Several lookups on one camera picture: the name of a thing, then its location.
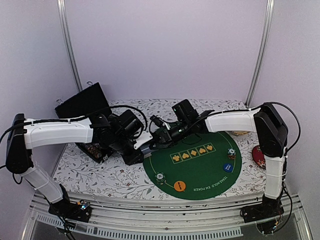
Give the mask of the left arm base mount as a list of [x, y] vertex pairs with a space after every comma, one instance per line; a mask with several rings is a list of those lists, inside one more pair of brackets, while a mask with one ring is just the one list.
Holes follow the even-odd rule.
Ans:
[[62, 199], [59, 202], [50, 203], [48, 212], [60, 218], [88, 223], [92, 210], [88, 201], [80, 200], [72, 203], [67, 199]]

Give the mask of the aluminium frame post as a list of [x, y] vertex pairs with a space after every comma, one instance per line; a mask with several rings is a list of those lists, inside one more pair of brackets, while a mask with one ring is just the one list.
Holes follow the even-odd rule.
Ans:
[[263, 21], [263, 28], [262, 28], [262, 34], [260, 39], [260, 45], [258, 49], [258, 55], [255, 62], [255, 67], [253, 70], [252, 79], [250, 82], [249, 90], [245, 99], [245, 105], [249, 107], [252, 104], [254, 94], [258, 85], [263, 60], [265, 56], [265, 51], [268, 44], [268, 38], [270, 35], [270, 30], [272, 26], [272, 20], [273, 20], [273, 12], [274, 12], [274, 0], [267, 0], [266, 1], [266, 8], [265, 8], [265, 14], [264, 14], [264, 21]]
[[67, 52], [68, 60], [71, 67], [71, 72], [75, 82], [76, 90], [80, 92], [83, 90], [83, 87], [80, 80], [76, 58], [75, 58], [75, 54], [72, 46], [71, 34], [70, 34], [68, 18], [67, 18], [66, 1], [57, 0], [56, 2], [57, 2], [58, 15], [59, 15], [59, 20], [60, 20], [60, 25], [62, 30], [62, 36], [64, 39], [66, 52]]

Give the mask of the orange big blind button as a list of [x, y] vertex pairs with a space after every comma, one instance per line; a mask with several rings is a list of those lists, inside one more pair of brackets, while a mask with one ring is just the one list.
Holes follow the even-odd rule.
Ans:
[[186, 189], [186, 183], [182, 180], [178, 180], [174, 183], [173, 187], [177, 192], [184, 192]]

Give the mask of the floral patterned tablecloth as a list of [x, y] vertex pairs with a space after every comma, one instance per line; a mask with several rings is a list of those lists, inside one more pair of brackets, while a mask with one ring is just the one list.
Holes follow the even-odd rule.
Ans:
[[[253, 132], [244, 136], [226, 133], [240, 150], [241, 173], [229, 190], [215, 198], [263, 194], [266, 172], [252, 158], [252, 149], [258, 144], [258, 136]], [[135, 200], [186, 200], [158, 189], [147, 176], [143, 163], [128, 166], [118, 154], [113, 154], [102, 163], [96, 163], [73, 143], [67, 145], [53, 179], [70, 193]]]

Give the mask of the multicolour poker chip stack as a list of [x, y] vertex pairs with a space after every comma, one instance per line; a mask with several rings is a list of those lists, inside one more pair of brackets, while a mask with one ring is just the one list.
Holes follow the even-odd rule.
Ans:
[[229, 159], [234, 160], [236, 158], [236, 150], [233, 149], [233, 148], [229, 148], [227, 150], [227, 156], [228, 156]]

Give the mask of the black poker chip case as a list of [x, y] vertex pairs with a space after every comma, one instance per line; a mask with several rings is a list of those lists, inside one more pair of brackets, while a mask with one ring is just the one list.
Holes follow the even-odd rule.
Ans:
[[[88, 86], [86, 89], [70, 97], [63, 103], [59, 104], [54, 110], [60, 119], [77, 118], [95, 111], [99, 111], [99, 113], [103, 114], [105, 117], [108, 117], [112, 113], [101, 85], [98, 82]], [[85, 144], [87, 143], [77, 142], [76, 146], [98, 164], [103, 162], [105, 158], [108, 158], [113, 153], [109, 147], [103, 148], [99, 143], [89, 143], [98, 147], [102, 152], [101, 158], [94, 159], [87, 152]]]

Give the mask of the right aluminium frame post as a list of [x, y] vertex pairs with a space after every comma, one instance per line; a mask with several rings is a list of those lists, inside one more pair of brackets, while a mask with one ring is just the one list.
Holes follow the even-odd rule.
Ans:
[[265, 8], [265, 14], [264, 14], [264, 21], [263, 21], [263, 28], [262, 28], [262, 34], [260, 39], [260, 45], [258, 49], [258, 55], [255, 62], [255, 67], [253, 70], [252, 79], [250, 82], [249, 90], [245, 99], [245, 105], [249, 107], [252, 104], [254, 94], [258, 85], [263, 60], [265, 56], [265, 51], [268, 44], [268, 38], [270, 35], [270, 30], [272, 26], [272, 20], [273, 20], [273, 12], [274, 12], [274, 0], [267, 0], [266, 1], [266, 8]]

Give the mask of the round woven bamboo tray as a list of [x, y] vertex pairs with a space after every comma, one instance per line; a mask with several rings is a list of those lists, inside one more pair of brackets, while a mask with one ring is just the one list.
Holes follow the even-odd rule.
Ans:
[[245, 136], [249, 134], [249, 131], [232, 131], [231, 133], [235, 136]]

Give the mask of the round green poker mat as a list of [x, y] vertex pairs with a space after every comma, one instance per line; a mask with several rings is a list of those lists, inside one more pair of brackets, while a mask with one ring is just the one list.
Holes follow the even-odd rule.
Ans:
[[[228, 158], [228, 149], [236, 151], [235, 159]], [[225, 172], [224, 164], [233, 171]], [[225, 131], [195, 133], [173, 147], [157, 150], [143, 161], [150, 181], [162, 192], [183, 200], [206, 200], [220, 196], [237, 181], [242, 168], [242, 156], [234, 139]], [[164, 173], [164, 184], [156, 183], [156, 173]], [[174, 183], [183, 181], [185, 191], [178, 192]]]

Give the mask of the blue small blind button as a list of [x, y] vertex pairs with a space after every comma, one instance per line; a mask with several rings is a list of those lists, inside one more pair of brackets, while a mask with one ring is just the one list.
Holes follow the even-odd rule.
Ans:
[[223, 165], [223, 170], [227, 173], [232, 173], [234, 170], [234, 166], [231, 163], [225, 163]]

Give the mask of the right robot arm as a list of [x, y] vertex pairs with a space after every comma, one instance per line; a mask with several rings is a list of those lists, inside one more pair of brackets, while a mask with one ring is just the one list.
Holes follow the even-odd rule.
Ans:
[[166, 149], [195, 133], [244, 131], [256, 133], [260, 150], [266, 163], [266, 183], [258, 213], [269, 218], [278, 210], [277, 201], [283, 193], [283, 181], [287, 169], [289, 129], [276, 110], [277, 102], [265, 102], [247, 109], [226, 111], [206, 110], [198, 113], [188, 99], [176, 103], [172, 110], [176, 122], [166, 122], [157, 116], [151, 121], [158, 127], [152, 132], [153, 150]]

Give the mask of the grey card stack holder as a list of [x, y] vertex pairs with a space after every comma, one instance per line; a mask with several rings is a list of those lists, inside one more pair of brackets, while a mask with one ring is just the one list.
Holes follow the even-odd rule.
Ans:
[[141, 150], [141, 152], [143, 154], [143, 158], [144, 159], [150, 157], [152, 152], [153, 152], [153, 150], [150, 149], [149, 147], [145, 147], [145, 148], [141, 147], [140, 150]]

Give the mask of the red floral round box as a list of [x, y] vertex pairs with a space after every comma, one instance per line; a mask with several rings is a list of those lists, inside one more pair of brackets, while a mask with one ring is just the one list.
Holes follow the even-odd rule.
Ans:
[[259, 145], [256, 145], [253, 147], [252, 151], [251, 151], [251, 155], [252, 155], [252, 160], [255, 162], [255, 164], [262, 168], [262, 169], [266, 169], [266, 161], [265, 161], [265, 156], [263, 154], [263, 152], [260, 149]]

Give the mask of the left aluminium frame post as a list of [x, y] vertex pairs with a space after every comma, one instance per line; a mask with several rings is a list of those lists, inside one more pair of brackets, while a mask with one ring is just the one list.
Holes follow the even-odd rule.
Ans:
[[80, 80], [76, 58], [75, 58], [75, 54], [72, 46], [71, 34], [70, 34], [68, 18], [67, 18], [66, 1], [57, 0], [56, 2], [57, 2], [58, 15], [59, 15], [59, 20], [60, 20], [60, 25], [62, 30], [62, 36], [64, 39], [66, 52], [67, 52], [68, 60], [71, 67], [71, 72], [75, 82], [76, 90], [80, 92], [83, 90], [83, 87]]

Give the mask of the aluminium front rail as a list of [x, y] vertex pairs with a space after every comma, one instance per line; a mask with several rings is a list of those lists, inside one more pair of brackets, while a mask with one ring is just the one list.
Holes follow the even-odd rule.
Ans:
[[245, 222], [241, 208], [257, 205], [261, 193], [206, 200], [108, 198], [71, 192], [91, 203], [89, 222], [75, 222], [72, 237], [106, 240], [311, 240], [313, 234], [297, 194], [281, 199], [277, 231], [263, 234], [259, 221]]

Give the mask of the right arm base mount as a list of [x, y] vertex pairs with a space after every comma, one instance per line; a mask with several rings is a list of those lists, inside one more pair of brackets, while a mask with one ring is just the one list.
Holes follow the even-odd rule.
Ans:
[[240, 209], [240, 216], [245, 223], [281, 216], [283, 213], [284, 208], [281, 202], [275, 199], [263, 200], [262, 203], [244, 206]]

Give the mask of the poker chip row left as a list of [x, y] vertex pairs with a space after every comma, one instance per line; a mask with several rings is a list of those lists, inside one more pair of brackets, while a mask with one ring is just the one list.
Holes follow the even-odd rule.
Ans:
[[96, 147], [94, 144], [91, 144], [91, 143], [85, 144], [85, 149], [94, 159], [99, 159], [103, 157], [103, 154], [100, 151], [100, 149]]

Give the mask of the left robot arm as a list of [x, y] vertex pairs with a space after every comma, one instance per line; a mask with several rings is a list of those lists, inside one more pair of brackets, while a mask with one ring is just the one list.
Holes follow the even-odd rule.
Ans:
[[102, 148], [111, 148], [120, 154], [127, 165], [133, 165], [144, 159], [140, 148], [153, 138], [147, 131], [147, 125], [141, 123], [130, 110], [119, 116], [100, 113], [38, 120], [26, 119], [24, 114], [19, 113], [3, 135], [8, 136], [6, 169], [27, 180], [51, 204], [55, 204], [55, 209], [63, 217], [70, 217], [74, 213], [74, 205], [68, 201], [63, 188], [32, 160], [34, 148], [67, 143], [97, 143]]

